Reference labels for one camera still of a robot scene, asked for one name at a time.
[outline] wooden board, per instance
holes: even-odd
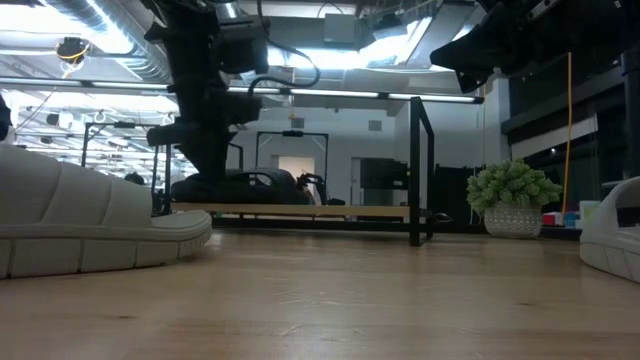
[[[171,266],[0,281],[0,359],[640,359],[640,285],[579,246],[218,233]]]
[[[234,214],[271,215],[334,215],[334,216],[385,216],[408,217],[408,206],[312,206],[269,204],[198,204],[173,203],[172,210],[204,210]]]

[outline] shoe sole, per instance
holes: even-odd
[[[77,238],[0,240],[0,279],[165,265],[199,251],[211,229],[182,241]]]
[[[582,242],[580,257],[596,269],[640,283],[640,254],[621,247]]]

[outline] light fixture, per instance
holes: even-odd
[[[451,41],[456,41],[458,39],[460,39],[461,37],[467,35],[469,32],[471,32],[471,30],[473,30],[473,25],[465,25],[462,27],[462,29],[456,34],[456,36],[453,37],[453,39]]]
[[[146,84],[146,83],[126,83],[115,81],[92,81],[93,86],[111,88],[111,89],[127,89],[127,90],[167,90],[167,84]]]
[[[418,43],[420,42],[420,40],[422,40],[422,37],[429,29],[429,25],[431,25],[432,20],[433,20],[432,17],[427,17],[422,20],[419,20],[417,24],[416,22],[413,22],[407,26],[407,29],[413,28],[413,30],[410,31],[411,35],[409,36],[409,39],[407,40],[406,45],[398,53],[398,57],[396,58],[396,62],[395,62],[396,65],[406,63],[407,60],[409,60],[409,57],[411,56],[411,54],[413,54],[414,50],[416,49],[416,46],[418,46]]]
[[[231,93],[247,93],[249,92],[249,88],[248,87],[239,87],[239,86],[232,86],[230,88],[227,89],[228,92]],[[280,94],[280,89],[278,88],[261,88],[261,87],[257,87],[255,89],[253,89],[254,94]]]
[[[246,93],[249,88],[233,87],[229,88],[230,92]],[[413,97],[420,97],[422,101],[431,102],[448,102],[473,104],[482,103],[481,97],[473,96],[456,96],[456,95],[436,95],[436,94],[402,94],[402,93],[377,93],[369,91],[343,91],[343,90],[320,90],[320,89],[289,89],[289,88],[256,88],[255,93],[262,94],[280,94],[280,95],[309,95],[309,96],[335,96],[335,97],[351,97],[362,99],[388,99],[388,100],[410,100]]]
[[[431,65],[431,67],[429,68],[430,71],[433,72],[443,72],[443,71],[453,71],[451,69],[447,69],[445,67],[442,66],[438,66],[438,65]]]
[[[341,96],[375,99],[378,93],[366,91],[339,91],[339,90],[317,90],[317,89],[291,89],[292,95],[316,95],[316,96]]]
[[[478,98],[468,96],[449,96],[449,95],[421,95],[421,94],[389,94],[390,100],[411,100],[413,97],[419,97],[422,101],[431,102],[448,102],[448,103],[477,103]]]
[[[21,78],[11,76],[0,76],[0,83],[9,85],[82,87],[82,82],[78,80]]]
[[[367,61],[356,51],[342,51],[329,49],[300,49],[313,63],[323,70],[350,70],[364,68]],[[311,69],[313,65],[302,56],[293,54],[288,65],[297,69]]]

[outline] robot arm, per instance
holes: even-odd
[[[176,146],[198,171],[211,181],[222,180],[229,141],[229,126],[257,120],[258,97],[230,94],[220,72],[267,72],[266,34],[256,16],[237,13],[218,16],[213,3],[191,0],[141,0],[162,20],[145,38],[164,45],[180,117],[174,124],[149,130],[152,146]]]
[[[456,71],[463,93],[497,69],[506,76],[535,72],[574,52],[605,68],[640,40],[637,0],[478,0],[487,11],[469,34],[431,54]]]

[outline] black equipment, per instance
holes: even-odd
[[[327,195],[327,184],[320,175],[305,173],[296,179],[296,190],[303,191],[307,185],[314,185],[320,195],[322,205],[345,205],[346,202],[340,199],[329,199]]]
[[[216,4],[207,1],[141,1],[166,24],[154,23],[145,38],[166,48],[174,82],[168,90],[181,114],[174,124],[150,130],[147,140],[152,146],[179,144],[200,174],[212,182],[224,180],[235,135],[229,126],[257,120],[262,103],[228,93],[220,71],[268,71],[263,24],[256,16],[221,19]]]
[[[360,187],[363,189],[408,190],[409,166],[393,159],[360,160]]]
[[[2,94],[0,94],[0,141],[7,138],[10,126],[13,126],[11,123],[11,110],[4,102]]]
[[[280,169],[227,170],[225,180],[215,183],[194,174],[174,183],[171,196],[178,202],[193,203],[309,204],[293,176]]]
[[[456,71],[463,93],[494,69],[529,74],[568,52],[602,69],[640,40],[637,0],[477,0],[487,16],[471,32],[431,53]]]

